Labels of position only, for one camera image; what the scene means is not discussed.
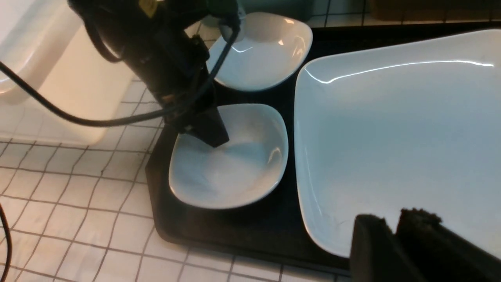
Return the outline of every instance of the white bowl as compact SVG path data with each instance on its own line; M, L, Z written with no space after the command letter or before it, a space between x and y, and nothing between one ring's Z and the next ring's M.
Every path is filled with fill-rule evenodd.
M299 201L326 251L349 256L357 214L402 208L501 258L501 30L329 56L300 71Z
M229 209L273 191L289 155L282 116L262 104L220 106L229 142L214 149L187 134L177 137L169 170L176 197L192 206Z
M312 31L297 20L268 13L248 14L245 37L233 44L216 81L240 91L259 91L280 84L304 62ZM226 42L220 37L210 48L211 71Z

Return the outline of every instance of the black object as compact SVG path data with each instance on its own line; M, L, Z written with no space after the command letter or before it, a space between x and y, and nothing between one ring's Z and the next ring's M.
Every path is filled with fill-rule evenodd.
M2 221L2 226L4 228L5 240L7 241L7 257L5 258L4 272L0 278L0 282L5 282L7 280L7 275L9 274L9 269L11 267L12 260L12 238L11 230L9 228L9 223L7 222L7 217L5 216L4 208L0 204L0 220Z
M306 61L496 27L501 27L501 23L314 29L314 41ZM164 128L146 166L155 225L163 239L303 267L349 268L347 258L331 255L315 245L303 224L296 186L293 138L296 76L260 93L249 94L215 86L217 105L268 104L280 112L286 124L289 161L284 176L270 195L254 204L214 211L180 202L171 192L168 182L177 133L169 126Z
M435 214L403 209L393 235L384 219L358 215L350 253L353 282L501 281L501 260L440 223Z
M228 141L213 102L212 80L240 31L236 0L68 0L68 3L82 18L101 56L111 63L127 64L144 81L163 110L118 120L84 120L59 110L9 73L31 96L58 116L81 125L117 126L133 118L163 116L165 123L179 133L191 134L213 147ZM205 66L209 53L203 40L198 35L190 38L184 31L208 15L221 19L232 29L210 74Z

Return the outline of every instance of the tile grout line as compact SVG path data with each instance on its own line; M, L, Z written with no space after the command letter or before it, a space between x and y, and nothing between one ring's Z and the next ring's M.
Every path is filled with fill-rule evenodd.
M30 197L29 197L29 199L28 199L28 203L27 203L27 205L28 205L28 204L29 204L29 202L31 201L31 199L32 199L32 197L33 197L33 194L35 193L35 191L38 189L38 186L39 186L39 185L40 185L40 183L42 182L42 179L44 178L44 175L45 175L45 171L47 170L47 167L49 166L49 162L50 162L50 161L52 160L52 158L56 155L57 150L58 150L58 149L55 149L55 150L54 150L54 152L52 153L52 156L51 156L51 157L47 160L47 163L45 164L45 167L44 167L44 171L42 172L42 176L40 176L40 179L38 180L37 185L36 185L36 186L35 186L35 188L33 189L32 193L31 193L31 195L30 195ZM69 182L70 182L70 178L68 178L68 181L67 181L67 183L66 183L65 189L68 187ZM26 263L25 263L25 265L23 266L23 268L26 268L26 266L28 266L28 263L30 262L30 260L32 259L33 255L35 254L35 251L37 250L37 247L38 247L38 245L40 244L40 241L42 240L42 236L41 236L41 235L45 233L45 230L47 229L47 226L48 226L48 224L49 224L49 219L51 218L52 214L54 213L54 210L56 209L56 206L57 206L57 204L53 204L53 207L52 207L51 213L49 214L49 216L48 216L48 218L47 218L47 221L45 222L44 229L42 230L42 232L41 232L40 236L38 237L38 241L37 241L37 243L35 244L35 247L33 248L33 251L32 251L32 253L31 253L30 257L29 257L29 258L28 258L28 260L26 261Z
M84 152L83 152L83 153L79 156L79 158L77 159L77 161L73 164L73 166L72 166L72 168L71 168L71 172L73 172L73 170L75 169L75 166L77 165L77 163L78 163L78 162L82 159L82 156L85 154L85 151L84 151ZM97 183L98 183L98 182L99 182L99 179L98 179L98 180L96 180L96 184L94 185L94 188L96 187L96 185L97 185ZM61 193L61 195L60 195L60 197L59 197L59 199L58 199L58 202L59 202L59 201L61 200L61 198L63 197L64 193L66 192L67 187L68 187L68 185L66 186L66 188L64 189L64 191ZM82 219L82 222L80 223L80 226L78 227L77 232L76 232L76 233L75 233L75 235L73 236L73 239L71 240L70 245L69 245L69 246L68 246L68 248L66 249L66 252L65 252L65 253L64 253L64 255L63 255L63 259L61 259L61 262L59 263L59 266L58 266L58 268L57 268L57 270L56 270L56 277L57 277L57 275L58 275L58 273L59 273L59 270L61 270L61 266L63 266L63 263L64 263L64 261L65 261L65 259L66 259L66 256L68 255L68 252L70 251L70 248L71 248L71 246L73 245L73 243L74 243L74 241L75 241L75 238L76 238L76 237L77 237L77 235L78 235L78 232L80 232L80 229L81 229L81 228L82 228L82 226L84 225L85 218L87 217L87 213L88 213L88 210L85 212L85 216L84 216L84 218Z
M148 90L148 88L145 86L145 88L144 88L144 90L143 90L143 94L141 95L141 98L139 99L139 101L142 101L142 100L143 100L143 98L144 98L144 94L146 93L146 91L147 91L147 90ZM136 105L136 108L134 109L134 111L132 111L132 114L133 114L133 115L134 115L134 113L137 111L138 107L139 107L139 103ZM126 126L125 126L124 130L122 131L122 134L121 134L121 135L120 135L120 137L118 138L118 142L117 142L117 144L116 144L116 146L115 146L115 149L114 149L113 153L112 153L112 154L111 154L111 156L110 156L110 159L108 160L108 163L104 166L103 170L101 171L101 176L103 176L104 172L106 171L106 168L110 165L111 160L113 159L113 156L115 155L115 152L116 152L116 150L117 150L118 146L120 145L120 141L122 140L122 137L124 136L125 131L127 130L127 126L128 126L128 125L126 125ZM141 161L141 163L139 164L139 168L138 168L138 170L136 171L136 174L135 174L135 176L134 176L134 182L135 182L135 180L137 179L137 176L139 175L139 171L141 170L141 165L143 164L143 161L144 161L145 157L146 157L146 154L144 154L144 155L143 155L143 160L142 160L142 161ZM130 187L130 189L129 189L129 193L127 193L127 196L125 197L124 201L122 202L122 205L120 205L119 211L120 211L120 210L122 209L122 207L125 205L125 202L127 202L127 199L129 198L129 195L130 195L130 193L132 192L132 189L134 188L134 182L133 182L133 184L131 185L131 187ZM95 190L96 190L96 187L94 187L94 189L92 190L91 198L89 199L89 205L87 206L87 213L88 213L88 211L89 211L89 207L90 207L90 204L91 204L91 201L92 201L92 197L94 196L94 191L95 191ZM99 267L98 267L98 269L97 269L97 271L96 271L96 274L94 275L94 279L92 279L92 281L93 281L93 282L94 282L94 281L96 281L97 276L99 275L99 271L101 271L101 268L102 268L102 266L103 266L103 264L104 264L104 260L105 260L105 258L106 258L106 255L108 254L108 250L110 249L111 240L113 239L113 233L115 232L115 226L116 226L116 224L117 224L118 216L119 216L119 213L117 213L117 214L116 214L116 216L115 216L115 220L113 221L113 225L112 225L112 227L111 227L111 234L110 234L110 238L109 238L109 240L108 240L108 246L106 247L106 249L105 249L105 251L104 251L103 258L101 259L101 262L100 262Z
M131 127L141 127L141 128L157 128L157 126L152 126L152 125L136 125L136 124L128 124L125 126L131 126ZM30 144L25 144L25 143L4 143L0 142L0 144L12 144L12 145L26 145L29 146ZM79 148L79 147L63 147L61 145L37 145L34 144L34 147L49 147L49 148L63 148L63 149L74 149L74 150L80 150L80 151L91 151L91 152L119 152L119 153L144 153L144 151L135 151L135 150L121 150L121 149L116 149L116 150L107 150L107 149L95 149L91 148L90 146L87 146L86 148ZM5 167L5 168L19 168L22 169L21 167Z
M148 149L146 149L147 151L151 148L151 146L152 146L152 145L153 145L153 143L155 142L155 137L156 137L156 135L157 135L158 131L160 130L161 125L162 125L162 121L161 121L161 122L160 122L160 124L157 126L157 130L155 131L155 135L153 136L152 140L150 141L150 144L148 145ZM141 169L143 168L143 163L146 161L147 156L148 156L148 153L146 153L146 154L143 156L143 161L141 162L141 165L139 166L139 170L137 171L136 176L134 177L134 183L132 184L132 188L134 188L134 186L135 186L135 184L136 184L136 182L137 182L137 178L138 178L138 176L139 176L139 173L141 172ZM123 206L125 205L125 202L126 202L126 201L127 201L127 199L129 198L129 195L130 195L130 193L132 192L132 188L131 188L131 191L129 191L129 194L127 195L127 197L125 197L125 200L124 200L124 202L122 203L122 205L120 206L119 211L121 211L121 210L122 210ZM144 243L143 251L142 251L142 253L141 253L141 258L139 259L139 266L137 267L136 279L135 279L135 281L136 281L136 282L137 282L137 280L139 279L139 273L141 272L141 265L142 265L142 263L143 263L143 258L144 258L144 254L145 254L145 252L146 252L146 247L148 246L148 243L149 243L149 241L150 241L150 239L151 239L151 235L153 234L154 230L155 230L155 222L153 221L153 227L151 228L150 234L149 234L148 238L146 239L146 242Z
M325 15L325 20L324 20L324 27L327 26L327 19L329 18L329 9L331 8L331 0L329 0L329 2L327 3L327 15Z
M3 193L5 193L7 191L7 189L9 188L9 186L12 184L12 180L14 179L14 177L16 176L16 174L18 173L18 170L19 170L19 166L21 166L21 163L25 160L26 156L28 155L28 152L31 151L31 149L33 148L34 145L31 145L30 148L26 151L24 157L19 161L19 164L18 164L18 167L16 168L16 172L14 173L14 175L12 176L11 180L9 181L9 185L7 185L7 188L2 192L2 196L5 196L3 195ZM40 181L42 181L42 177L44 176L44 174L42 173L42 175L40 176L40 179L38 180L38 183L37 185L35 186L35 188L33 189L32 191L32 194L35 192L35 190L37 189L38 185L40 184ZM19 220L21 219L21 216L23 215L23 213L25 212L26 210L26 207L28 206L29 202L30 202L30 199L24 199L26 201L25 203L25 206L23 207L21 213L19 214L19 218L14 222L13 225L10 225L9 228L12 230L16 224L19 222ZM5 240L5 237L0 241L0 244L3 243Z
M364 6L362 7L362 26L364 26L365 22L365 6L367 5L367 0L364 0Z
M148 246L151 235L153 235L154 231L155 231L155 225L153 225L153 227L151 228L150 235L148 236L148 239L146 239L146 243L144 244L143 252L141 253L141 258L139 259L139 265L137 267L136 279L134 280L135 282L137 282L137 280L139 279L139 273L141 272L141 265L143 264L144 253L146 252L146 247Z
M180 282L181 281L181 276L183 274L183 271L184 271L184 267L186 265L186 262L188 261L188 256L189 256L189 252L191 251L191 247L188 247L188 251L186 252L186 256L184 257L184 261L181 265L181 269L179 270L179 274L177 275L177 282Z
M131 212L118 211L118 210L107 210L107 209L101 209L101 208L86 208L86 207L82 207L82 206L75 206L75 205L70 205L70 204L65 204L65 203L58 203L58 202L51 202L51 201L44 201L44 200L35 200L35 199L27 200L26 198L16 197L16 196L8 196L8 195L2 195L2 197L16 199L16 200L29 201L29 202L35 202L35 203L54 204L56 206L71 207L71 208L76 208L76 209L81 209L81 210L103 211L103 212L119 213L119 214L133 215L133 216L147 218L147 219L153 219L152 216L136 214L136 213L131 213Z
M42 273L42 272L33 271L33 270L29 270L29 269L24 269L22 267L18 267L18 266L14 266L14 265L11 265L11 268L14 268L14 269L17 269L17 270L21 271L19 273L19 276L18 276L17 279L19 279L19 277L21 276L21 274L23 272L28 272L28 273L37 274L37 275L40 275L40 276L43 276L43 277L47 277L47 278L59 279L59 280L66 281L66 282L75 282L74 280L69 280L69 279L65 279L65 278L59 278L59 277L56 277L56 276L53 276L53 275L49 275L49 274L45 274L45 273Z
M51 156L51 158L47 161L47 164L46 164L46 166L44 167L44 171L47 169L47 167L48 167L48 165L49 165L50 160L54 157L54 155L56 154L57 150L58 150L58 149L54 150L54 154L53 154L53 155ZM34 193L35 193L35 191L37 190L38 185L40 185L40 182L42 181L42 178L44 177L44 174L45 174L45 172L42 172L42 175L40 176L40 179L39 179L39 181L38 181L37 185L35 186L35 189L33 190L33 192L31 193L30 197L28 198L28 201L26 202L26 206L28 206L29 202L31 201L31 197L33 196L33 194L34 194ZM60 195L60 197L59 197L59 199L58 199L58 202L59 202L59 200L61 199L61 197L63 196L63 193L64 193L64 191L61 193L61 195ZM23 209L23 211L22 211L21 215L19 216L19 219L20 219L20 218L21 218L21 216L23 215L23 213L24 213L24 211L25 211L25 209L26 209L26 206L25 206L25 208ZM52 213L53 213L53 211L54 211L55 206L56 206L56 204L54 204L54 207L53 207L53 209L52 209L52 211L51 211L51 214L49 215L49 217L48 217L48 219L47 219L47 222L46 222L46 224L45 224L44 230L42 231L42 234L44 233L44 231L45 231L45 229L46 229L46 227L47 227L47 225L48 225L48 223L49 223L50 217L51 217L51 215L52 215ZM35 250L37 249L38 244L40 243L40 240L42 239L42 234L38 234L38 233L35 233L35 234L36 234L36 236L38 236L38 241L37 241L37 244L35 245L35 248L33 248L33 251L32 251L32 253L31 253L30 257L28 258L28 260L26 261L25 266L24 266L24 267L22 267L22 271L27 271L27 269L26 269L25 267L26 267L26 265L28 265L28 262L30 261L30 259L32 258L32 256L35 254ZM16 280L15 280L15 281L17 281L17 280L19 279L19 277L21 277L21 273L19 274L19 276L16 278Z
M279 275L279 282L282 282L282 275L284 274L284 265L280 265L280 275Z
M229 267L229 275L228 275L228 279L226 280L226 282L229 282L229 278L231 277L231 274L233 273L233 266L235 265L235 260L236 260L236 255L233 255L233 257L231 258L231 266Z
M129 152L129 153L135 153L135 154L146 154L146 155L151 155L151 153L149 152ZM27 172L38 172L38 173L41 173L41 171L37 171L37 170L30 170L30 169L17 169L17 168L11 168L11 167L3 167L3 166L0 166L0 169L8 169L8 170L16 170L16 171L27 171ZM66 172L52 172L52 171L48 171L46 172L47 174L57 174L57 175L67 175L67 176L84 176L84 177L92 177L92 178L100 178L100 179L107 179L107 180L116 180L116 181L123 181L123 182L129 182L129 183L134 183L133 180L129 180L129 179L121 179L121 178L113 178L113 177L100 177L98 175L91 175L91 174L81 174L81 173L66 173Z

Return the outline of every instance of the black power cord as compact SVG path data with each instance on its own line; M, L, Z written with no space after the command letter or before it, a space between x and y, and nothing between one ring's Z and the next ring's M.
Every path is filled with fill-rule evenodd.
M5 260L5 268L0 282L5 282L7 279L7 274L9 274L9 268L11 267L12 259L12 238L11 231L9 229L9 224L7 223L7 217L5 216L4 208L0 204L0 219L2 220L2 226L4 227L5 240L7 241L7 258Z
M110 119L110 120L91 120L91 119L84 119L80 118L74 115L71 115L61 109L59 109L57 106L54 104L50 103L47 99L45 99L40 93L38 93L33 87L31 87L29 84L27 84L22 78L20 78L15 72L13 72L10 68L8 68L4 63L0 62L0 71L3 72L8 78L10 78L13 82L15 82L22 90L26 91L26 93L31 96L33 99L38 101L40 104L42 104L45 108L47 108L49 111L57 115L58 117L65 119L67 121L83 125L83 126L91 126L91 127L113 127L113 126L122 126L130 123L136 123L140 121L145 121L149 119L154 119L158 118L161 116L166 116L172 113L173 111L177 111L179 109L183 109L191 105L193 102L195 102L200 96L202 96L212 85L212 81L216 77L217 73L219 72L224 60L226 59L226 56L228 55L231 46L233 43L235 43L236 38L240 32L240 27L239 25L235 25L233 28L233 33L226 43L223 51L221 52L221 55L217 59L216 64L214 65L214 68L210 72L209 76L207 77L206 81L202 84L202 86L198 89L198 91L195 93L195 95L192 95L190 98L187 100L183 101L182 103L171 106L168 108L164 108L161 110L156 110L152 111L149 113L144 113L144 114L138 114L134 116L129 116L129 117L123 117L123 118L117 118L117 119Z

